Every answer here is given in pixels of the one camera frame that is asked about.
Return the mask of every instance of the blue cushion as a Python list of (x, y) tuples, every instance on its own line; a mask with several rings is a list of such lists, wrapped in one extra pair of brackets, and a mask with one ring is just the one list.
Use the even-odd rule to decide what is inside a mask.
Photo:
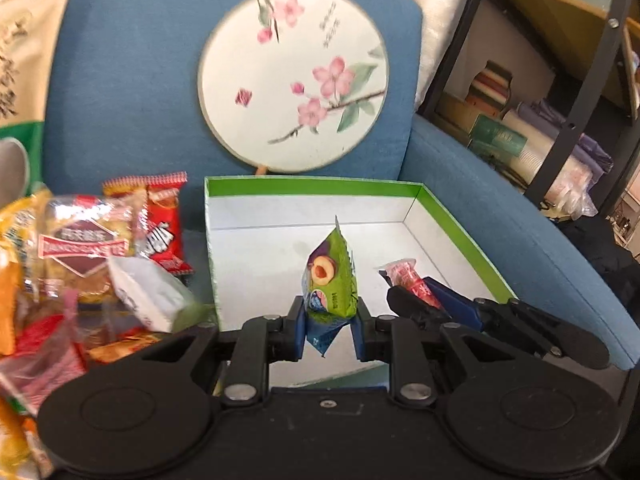
[(640, 330), (567, 238), (482, 160), (421, 117), (401, 180), (425, 183), (469, 232), (519, 298), (590, 330), (628, 369)]
[[(249, 174), (215, 140), (198, 104), (204, 44), (242, 0), (69, 0), (50, 84), (44, 177), (55, 193), (97, 193), (125, 174), (186, 170), (186, 227), (201, 228), (207, 175)], [(377, 123), (351, 153), (312, 174), (397, 179), (411, 129), (422, 14), (412, 0), (354, 0), (390, 63)]]

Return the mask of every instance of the green label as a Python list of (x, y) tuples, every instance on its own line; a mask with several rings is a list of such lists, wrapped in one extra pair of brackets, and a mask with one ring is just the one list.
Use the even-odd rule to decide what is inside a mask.
[(520, 156), (527, 137), (507, 128), (500, 121), (484, 115), (478, 116), (476, 124), (471, 130), (473, 140), (478, 140), (509, 155)]

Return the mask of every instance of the plum illustration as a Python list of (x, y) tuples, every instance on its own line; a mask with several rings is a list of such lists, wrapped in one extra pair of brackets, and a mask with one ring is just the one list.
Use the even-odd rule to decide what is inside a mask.
[(330, 247), (329, 240), (324, 240), (320, 245), (318, 245), (318, 247), (316, 247), (316, 250), (313, 251), (309, 256), (309, 260), (308, 260), (309, 267), (313, 265), (313, 261), (318, 256), (327, 256), (327, 254), (329, 254), (329, 247)]
[(311, 279), (316, 285), (329, 283), (335, 276), (335, 262), (328, 256), (317, 256), (311, 265)]

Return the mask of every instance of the snack bag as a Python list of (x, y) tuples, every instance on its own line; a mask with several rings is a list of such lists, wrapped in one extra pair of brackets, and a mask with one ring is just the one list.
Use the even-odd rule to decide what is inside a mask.
[(163, 266), (174, 276), (192, 274), (184, 261), (182, 232), (178, 214), (178, 194), (187, 182), (187, 174), (125, 176), (102, 184), (106, 196), (126, 196), (137, 189), (147, 193), (147, 227), (144, 256)]
[(11, 355), (15, 351), (14, 312), (20, 265), (9, 261), (8, 251), (0, 246), (0, 354)]
[(22, 269), (22, 291), (34, 304), (40, 301), (37, 219), (50, 199), (51, 192), (41, 185), (33, 195), (0, 210), (0, 238), (14, 247)]
[(160, 341), (160, 338), (145, 330), (133, 330), (120, 341), (89, 350), (89, 356), (101, 364), (110, 364)]
[(24, 419), (24, 422), (22, 423), (22, 430), (24, 431), (24, 436), (27, 438), (27, 444), (31, 451), (31, 459), (38, 467), (40, 478), (49, 478), (54, 471), (54, 467), (47, 456), (47, 452), (44, 451), (44, 446), (42, 445), (40, 436), (38, 435), (36, 421), (33, 420), (33, 417), (27, 416)]
[(50, 298), (77, 290), (80, 303), (100, 303), (111, 293), (107, 257), (133, 256), (146, 232), (143, 193), (122, 199), (73, 195), (47, 204), (38, 243)]
[(355, 316), (358, 304), (353, 261), (337, 218), (335, 229), (306, 261), (302, 294), (306, 339), (324, 356), (340, 329)]
[(400, 285), (413, 295), (418, 296), (426, 304), (442, 310), (442, 305), (438, 298), (433, 295), (424, 280), (416, 272), (413, 258), (386, 264), (385, 271), (392, 285)]
[[(19, 184), (27, 192), (42, 179), (49, 75), (67, 1), (0, 0), (0, 142), (11, 139), (23, 148), (21, 160), (11, 160), (11, 174), (24, 177)], [(11, 176), (4, 170), (0, 164), (0, 187)]]
[(0, 397), (0, 478), (37, 478), (20, 416)]
[(146, 258), (108, 258), (120, 300), (152, 332), (180, 332), (210, 312), (178, 278)]
[(0, 360), (0, 384), (31, 415), (55, 389), (84, 374), (71, 322), (62, 314), (29, 325)]

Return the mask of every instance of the red snack wrapper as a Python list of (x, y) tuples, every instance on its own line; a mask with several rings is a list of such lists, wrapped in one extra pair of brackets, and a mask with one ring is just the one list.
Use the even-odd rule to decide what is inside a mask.
[(391, 262), (390, 264), (386, 264), (385, 270), (393, 285), (400, 285), (410, 293), (418, 296), (418, 298), (428, 305), (442, 309), (438, 298), (433, 295), (429, 287), (424, 283), (424, 280), (416, 272), (415, 260), (409, 259)]
[(84, 374), (71, 322), (46, 317), (24, 330), (16, 353), (0, 361), (0, 384), (32, 415), (55, 389)]
[(148, 231), (144, 255), (174, 276), (193, 273), (184, 261), (178, 214), (178, 194), (186, 182), (187, 174), (181, 171), (156, 176), (124, 176), (102, 184), (104, 194), (113, 197), (146, 190)]

